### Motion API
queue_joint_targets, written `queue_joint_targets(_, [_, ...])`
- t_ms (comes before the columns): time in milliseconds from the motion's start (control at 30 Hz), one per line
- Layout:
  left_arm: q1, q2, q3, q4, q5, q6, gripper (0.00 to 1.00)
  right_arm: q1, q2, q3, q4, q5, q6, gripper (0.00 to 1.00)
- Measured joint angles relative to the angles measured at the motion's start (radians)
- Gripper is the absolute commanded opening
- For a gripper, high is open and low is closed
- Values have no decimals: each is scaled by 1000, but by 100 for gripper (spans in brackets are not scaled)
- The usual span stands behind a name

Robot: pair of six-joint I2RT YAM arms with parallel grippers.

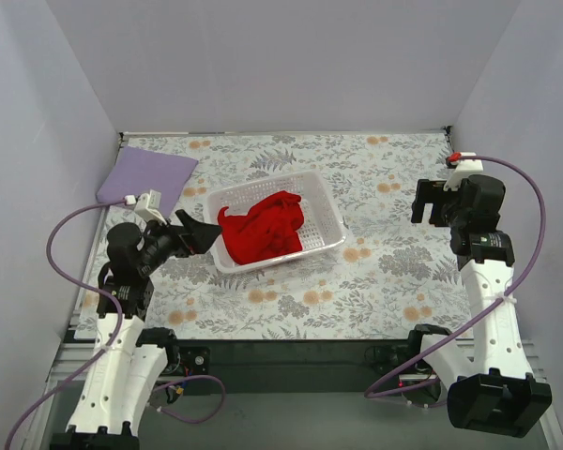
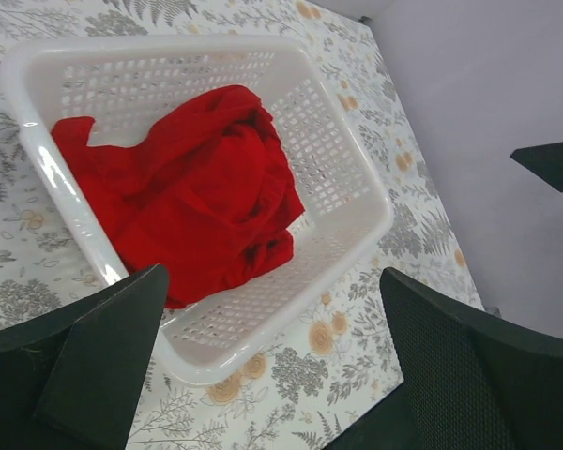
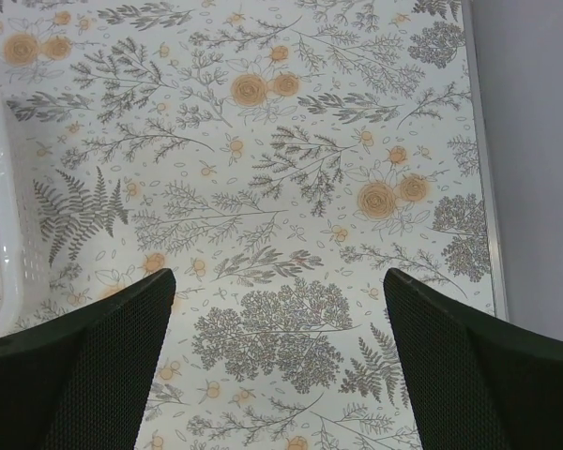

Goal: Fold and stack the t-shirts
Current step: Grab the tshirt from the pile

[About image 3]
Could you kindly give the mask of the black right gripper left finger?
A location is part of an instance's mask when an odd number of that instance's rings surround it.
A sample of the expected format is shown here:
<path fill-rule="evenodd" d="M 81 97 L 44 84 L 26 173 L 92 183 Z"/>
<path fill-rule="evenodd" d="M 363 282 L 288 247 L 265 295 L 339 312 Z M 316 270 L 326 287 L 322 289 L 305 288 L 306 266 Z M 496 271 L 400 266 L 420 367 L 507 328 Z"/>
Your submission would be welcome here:
<path fill-rule="evenodd" d="M 0 449 L 131 449 L 175 297 L 165 268 L 0 338 Z"/>

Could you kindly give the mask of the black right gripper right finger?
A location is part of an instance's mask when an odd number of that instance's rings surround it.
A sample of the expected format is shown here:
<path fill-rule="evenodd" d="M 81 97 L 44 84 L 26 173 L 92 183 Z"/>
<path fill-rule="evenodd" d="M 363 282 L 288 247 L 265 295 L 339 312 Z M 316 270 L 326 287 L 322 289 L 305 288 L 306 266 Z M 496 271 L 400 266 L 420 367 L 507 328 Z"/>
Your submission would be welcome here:
<path fill-rule="evenodd" d="M 389 320 L 425 449 L 563 449 L 563 341 L 391 268 Z"/>

